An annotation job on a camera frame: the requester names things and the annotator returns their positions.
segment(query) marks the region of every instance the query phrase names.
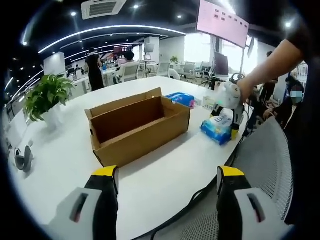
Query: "wet wipes package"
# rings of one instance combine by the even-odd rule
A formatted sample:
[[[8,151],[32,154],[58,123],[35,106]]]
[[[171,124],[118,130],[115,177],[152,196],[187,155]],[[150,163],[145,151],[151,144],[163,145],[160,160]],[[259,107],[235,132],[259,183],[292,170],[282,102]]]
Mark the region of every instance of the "wet wipes package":
[[[170,95],[165,96],[168,99],[171,99],[172,101],[176,103],[180,103],[182,105],[185,105],[189,107],[190,109],[193,109],[195,107],[195,97],[183,92],[176,92]]]
[[[201,125],[201,131],[220,145],[224,145],[231,139],[231,125],[232,119],[222,113],[205,120]]]

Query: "white flower pot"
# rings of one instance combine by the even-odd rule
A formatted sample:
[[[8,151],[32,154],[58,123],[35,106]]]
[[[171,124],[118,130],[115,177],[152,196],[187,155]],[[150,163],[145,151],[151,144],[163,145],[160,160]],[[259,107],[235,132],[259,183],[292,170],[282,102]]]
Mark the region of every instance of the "white flower pot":
[[[60,121],[60,106],[55,105],[51,108],[48,112],[42,114],[42,118],[44,119],[45,123],[47,124],[49,130],[53,131],[57,129],[61,125]]]

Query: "open cardboard box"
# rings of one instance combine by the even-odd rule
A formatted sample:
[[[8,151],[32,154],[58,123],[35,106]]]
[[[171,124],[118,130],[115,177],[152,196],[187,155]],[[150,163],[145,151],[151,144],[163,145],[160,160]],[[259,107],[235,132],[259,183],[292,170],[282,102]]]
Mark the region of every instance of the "open cardboard box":
[[[104,166],[123,167],[188,131],[190,109],[161,88],[86,109],[93,152]]]

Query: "ceiling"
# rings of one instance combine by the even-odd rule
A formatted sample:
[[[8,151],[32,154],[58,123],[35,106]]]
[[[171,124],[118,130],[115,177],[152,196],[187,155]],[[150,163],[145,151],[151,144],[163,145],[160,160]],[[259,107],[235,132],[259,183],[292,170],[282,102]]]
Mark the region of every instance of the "ceiling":
[[[38,54],[41,49],[63,37],[88,29],[116,25],[142,25],[183,33],[195,32],[200,2],[199,0],[127,0],[118,15],[83,20],[81,3],[85,2],[84,0],[61,1],[51,0],[39,5],[26,30],[21,34],[25,36],[27,46],[21,44],[22,38],[16,41],[9,60],[10,77],[14,77],[14,80],[6,90],[9,93],[7,97],[17,92],[19,87],[30,79],[30,76],[33,77],[39,73],[42,70],[43,60],[53,52],[61,51],[68,57],[86,51],[90,47],[99,48],[113,44],[139,42],[145,37],[154,35],[160,38],[171,38],[181,34],[141,27],[100,29],[70,37]],[[296,13],[286,0],[228,1],[237,15],[250,23],[249,35],[273,46],[279,44],[285,36],[284,22],[291,20]],[[219,0],[211,0],[211,2],[221,5]],[[106,47],[103,51],[112,49],[113,47]],[[71,59],[84,56],[85,52]]]

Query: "potted plant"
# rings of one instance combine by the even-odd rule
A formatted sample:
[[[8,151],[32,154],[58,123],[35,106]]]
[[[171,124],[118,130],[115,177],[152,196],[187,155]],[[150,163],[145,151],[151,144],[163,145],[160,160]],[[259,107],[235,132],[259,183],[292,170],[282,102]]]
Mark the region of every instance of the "potted plant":
[[[172,56],[170,59],[170,62],[177,64],[178,63],[178,58],[176,56]]]
[[[45,121],[49,129],[55,129],[60,122],[58,103],[66,105],[67,90],[70,88],[73,88],[73,85],[63,74],[44,75],[40,83],[26,95],[24,110],[30,120]]]

